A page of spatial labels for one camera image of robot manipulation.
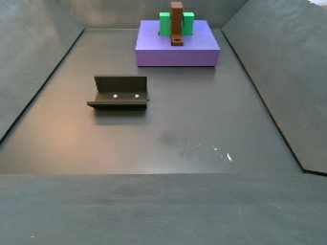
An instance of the brown block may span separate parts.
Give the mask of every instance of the brown block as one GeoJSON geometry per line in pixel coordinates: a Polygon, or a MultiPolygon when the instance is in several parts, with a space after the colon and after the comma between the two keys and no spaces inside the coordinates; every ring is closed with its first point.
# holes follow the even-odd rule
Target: brown block
{"type": "Polygon", "coordinates": [[[171,2],[171,45],[183,46],[183,4],[182,2],[171,2]]]}
{"type": "Polygon", "coordinates": [[[171,34],[171,46],[183,46],[183,35],[180,34],[171,34]]]}

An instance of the dark gray bracket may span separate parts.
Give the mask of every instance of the dark gray bracket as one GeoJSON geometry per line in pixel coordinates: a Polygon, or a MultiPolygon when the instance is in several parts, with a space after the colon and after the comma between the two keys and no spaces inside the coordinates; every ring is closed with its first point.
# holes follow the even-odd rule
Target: dark gray bracket
{"type": "Polygon", "coordinates": [[[95,76],[99,94],[87,104],[102,108],[147,108],[147,77],[95,76]]]}

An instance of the green block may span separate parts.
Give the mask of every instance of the green block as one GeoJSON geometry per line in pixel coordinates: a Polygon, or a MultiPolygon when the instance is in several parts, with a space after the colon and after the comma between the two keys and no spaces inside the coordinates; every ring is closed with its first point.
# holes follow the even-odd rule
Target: green block
{"type": "Polygon", "coordinates": [[[160,12],[160,35],[171,35],[170,12],[160,12]]]}
{"type": "Polygon", "coordinates": [[[194,12],[183,12],[183,35],[194,34],[194,12]]]}

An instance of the gray wall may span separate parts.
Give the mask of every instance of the gray wall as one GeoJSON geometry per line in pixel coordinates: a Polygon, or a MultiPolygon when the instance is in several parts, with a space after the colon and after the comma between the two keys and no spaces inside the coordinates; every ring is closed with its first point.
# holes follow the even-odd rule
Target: gray wall
{"type": "Polygon", "coordinates": [[[83,31],[52,0],[0,2],[0,140],[83,31]]]}
{"type": "MultiPolygon", "coordinates": [[[[167,0],[58,0],[87,28],[138,28],[142,19],[158,19],[168,11],[167,0]]],[[[220,28],[248,0],[184,0],[186,11],[220,28]]]]}
{"type": "Polygon", "coordinates": [[[327,11],[251,0],[223,32],[304,169],[327,173],[327,11]]]}

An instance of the purple box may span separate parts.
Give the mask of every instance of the purple box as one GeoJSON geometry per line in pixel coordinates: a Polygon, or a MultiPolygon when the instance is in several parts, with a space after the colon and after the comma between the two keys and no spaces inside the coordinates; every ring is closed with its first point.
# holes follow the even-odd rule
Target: purple box
{"type": "Polygon", "coordinates": [[[138,66],[216,66],[220,46],[206,20],[194,21],[194,35],[184,35],[184,46],[171,46],[160,36],[159,20],[142,20],[136,41],[138,66]]]}

